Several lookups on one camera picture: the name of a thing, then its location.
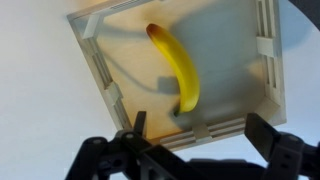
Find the screw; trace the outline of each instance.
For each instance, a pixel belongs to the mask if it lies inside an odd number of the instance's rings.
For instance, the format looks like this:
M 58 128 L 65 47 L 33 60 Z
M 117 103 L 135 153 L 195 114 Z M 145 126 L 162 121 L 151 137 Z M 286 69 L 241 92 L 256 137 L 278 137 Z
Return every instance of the screw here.
M 295 142 L 298 142 L 299 139 L 295 136 L 289 136 L 289 138 L 292 140 L 292 141 L 295 141 Z
M 93 140 L 93 144 L 100 144 L 102 141 L 101 139 L 95 139 Z
M 127 138 L 127 139 L 132 139 L 132 138 L 133 138 L 133 134 L 127 134 L 127 135 L 126 135 L 126 138 Z
M 106 160 L 106 161 L 102 161 L 99 164 L 100 169 L 110 169 L 111 168 L 111 162 Z

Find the banana tip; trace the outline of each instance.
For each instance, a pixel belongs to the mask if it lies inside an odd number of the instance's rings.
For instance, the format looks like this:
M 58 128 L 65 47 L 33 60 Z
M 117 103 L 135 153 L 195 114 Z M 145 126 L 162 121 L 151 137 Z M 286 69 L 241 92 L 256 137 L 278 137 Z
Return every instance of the banana tip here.
M 149 24 L 148 26 L 147 26 L 147 28 L 146 28 L 146 31 L 147 31 L 147 33 L 148 33 L 148 35 L 149 36 L 151 36 L 151 34 L 152 33 L 155 33 L 155 31 L 157 30 L 157 25 L 155 25 L 155 24 Z

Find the white surface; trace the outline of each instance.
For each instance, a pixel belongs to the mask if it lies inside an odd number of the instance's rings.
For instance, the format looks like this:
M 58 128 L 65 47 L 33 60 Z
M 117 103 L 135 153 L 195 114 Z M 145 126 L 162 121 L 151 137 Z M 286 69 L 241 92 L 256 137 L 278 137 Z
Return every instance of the white surface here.
M 315 145 L 320 140 L 320 33 L 280 0 L 288 123 Z M 3 1 L 0 15 L 0 177 L 63 179 L 90 136 L 112 138 L 114 125 L 66 15 L 90 3 Z M 244 158 L 264 164 L 244 136 L 177 152 L 183 159 Z

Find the wooden tray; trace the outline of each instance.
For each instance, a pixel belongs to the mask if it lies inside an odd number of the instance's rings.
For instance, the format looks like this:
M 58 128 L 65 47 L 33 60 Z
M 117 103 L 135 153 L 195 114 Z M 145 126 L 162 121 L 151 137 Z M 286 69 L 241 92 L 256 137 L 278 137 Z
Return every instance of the wooden tray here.
M 181 149 L 243 133 L 249 112 L 286 122 L 278 0 L 109 0 L 68 18 L 118 129 L 147 111 L 146 138 Z M 195 64 L 201 92 L 189 113 L 173 116 L 179 87 L 149 23 Z

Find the yellow banana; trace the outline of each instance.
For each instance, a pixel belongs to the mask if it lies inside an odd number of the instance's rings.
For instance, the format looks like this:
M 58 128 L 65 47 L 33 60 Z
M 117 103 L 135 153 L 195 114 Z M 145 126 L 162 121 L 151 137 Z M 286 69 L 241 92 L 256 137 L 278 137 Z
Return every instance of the yellow banana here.
M 154 45 L 168 60 L 173 68 L 180 87 L 180 106 L 178 112 L 184 113 L 194 109 L 199 100 L 199 78 L 192 61 L 183 46 L 162 27 L 149 24 L 146 28 Z

